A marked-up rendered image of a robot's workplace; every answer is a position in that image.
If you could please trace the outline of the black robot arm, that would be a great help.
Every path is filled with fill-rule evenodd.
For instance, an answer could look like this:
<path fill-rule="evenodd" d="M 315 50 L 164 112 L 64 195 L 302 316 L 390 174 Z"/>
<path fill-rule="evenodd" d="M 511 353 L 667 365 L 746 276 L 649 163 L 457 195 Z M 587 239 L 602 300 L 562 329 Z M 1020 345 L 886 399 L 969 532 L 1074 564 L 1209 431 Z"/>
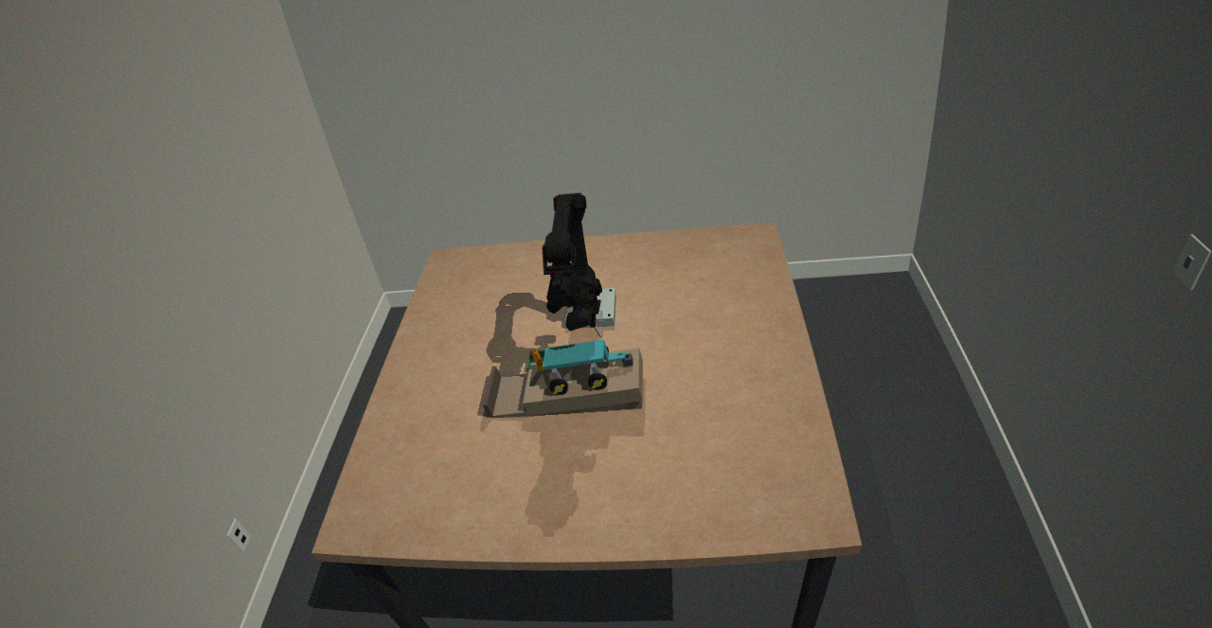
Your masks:
<path fill-rule="evenodd" d="M 587 284 L 585 289 L 589 289 L 589 293 L 595 293 L 595 314 L 598 314 L 601 303 L 598 296 L 602 293 L 602 287 L 600 279 L 595 278 L 595 272 L 588 266 L 584 236 L 581 232 L 587 198 L 581 193 L 558 195 L 553 198 L 553 207 L 551 232 L 545 235 L 542 247 L 543 275 L 550 275 L 545 308 L 554 314 L 561 307 L 571 307 L 573 284 L 579 281 L 579 276 L 590 275 L 595 280 L 595 287 Z M 549 262 L 551 266 L 548 266 Z"/>

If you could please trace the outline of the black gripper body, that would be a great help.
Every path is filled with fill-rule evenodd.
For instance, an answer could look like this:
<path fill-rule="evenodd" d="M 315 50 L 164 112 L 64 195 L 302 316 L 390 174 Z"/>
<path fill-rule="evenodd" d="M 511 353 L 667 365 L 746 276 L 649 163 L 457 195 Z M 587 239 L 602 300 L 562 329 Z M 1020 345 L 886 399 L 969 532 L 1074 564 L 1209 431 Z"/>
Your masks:
<path fill-rule="evenodd" d="M 594 278 L 590 275 L 579 276 L 579 281 L 573 284 L 570 298 L 570 304 L 573 307 L 573 312 L 568 313 L 566 322 L 564 322 L 564 326 L 566 326 L 568 331 L 587 327 L 591 322 L 591 313 L 587 303 L 589 299 L 589 289 L 585 289 L 587 284 L 595 287 Z"/>

